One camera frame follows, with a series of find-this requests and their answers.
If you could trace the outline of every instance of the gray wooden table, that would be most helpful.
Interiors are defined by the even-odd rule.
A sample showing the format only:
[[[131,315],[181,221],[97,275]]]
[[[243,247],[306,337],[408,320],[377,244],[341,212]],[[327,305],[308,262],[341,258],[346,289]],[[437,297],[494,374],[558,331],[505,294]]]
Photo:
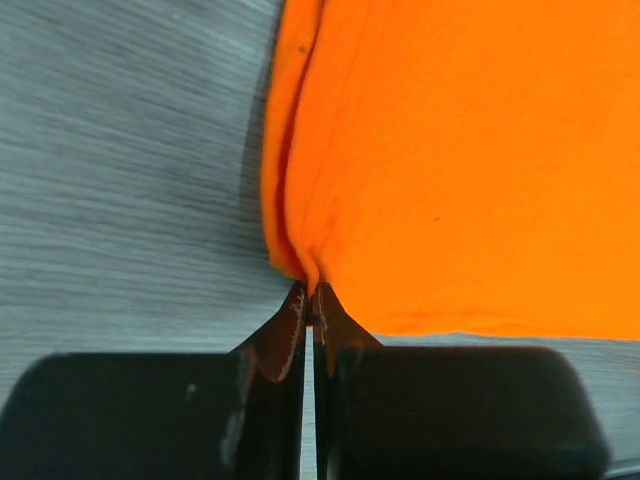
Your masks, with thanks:
[[[289,282],[267,265],[258,203],[279,10],[0,2],[0,404],[41,355],[227,350],[280,304]],[[640,346],[546,343],[578,366],[616,458],[640,456]]]

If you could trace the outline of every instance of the orange towel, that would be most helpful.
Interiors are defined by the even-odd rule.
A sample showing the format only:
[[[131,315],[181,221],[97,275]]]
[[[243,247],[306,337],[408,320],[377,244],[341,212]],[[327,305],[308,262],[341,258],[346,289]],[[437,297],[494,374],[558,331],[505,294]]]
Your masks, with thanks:
[[[640,339],[640,1],[289,0],[272,263],[372,332]]]

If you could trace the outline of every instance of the orange fabric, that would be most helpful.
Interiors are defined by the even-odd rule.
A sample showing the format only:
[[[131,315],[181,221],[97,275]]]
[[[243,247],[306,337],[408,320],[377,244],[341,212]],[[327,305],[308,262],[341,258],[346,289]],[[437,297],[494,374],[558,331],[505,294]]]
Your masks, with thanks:
[[[289,0],[263,162],[370,331],[640,339],[638,0]]]

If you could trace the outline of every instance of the wood grain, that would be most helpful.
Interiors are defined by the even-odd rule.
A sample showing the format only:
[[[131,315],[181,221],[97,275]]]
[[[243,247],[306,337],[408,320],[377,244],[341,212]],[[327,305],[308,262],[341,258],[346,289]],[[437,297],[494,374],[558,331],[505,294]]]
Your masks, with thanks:
[[[289,281],[267,265],[258,180],[279,10],[0,3],[0,403],[41,355],[228,350],[277,309]],[[543,343],[578,366],[616,457],[640,456],[640,347]]]

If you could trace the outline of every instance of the gray tabletop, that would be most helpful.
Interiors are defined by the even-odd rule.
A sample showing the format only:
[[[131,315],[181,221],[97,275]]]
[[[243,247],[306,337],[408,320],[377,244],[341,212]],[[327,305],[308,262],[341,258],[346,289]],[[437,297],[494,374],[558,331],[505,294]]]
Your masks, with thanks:
[[[228,350],[279,306],[290,282],[267,265],[258,197],[279,10],[0,2],[0,403],[41,355]],[[520,343],[565,352],[616,458],[640,456],[638,344]],[[314,475],[308,373],[303,478]]]

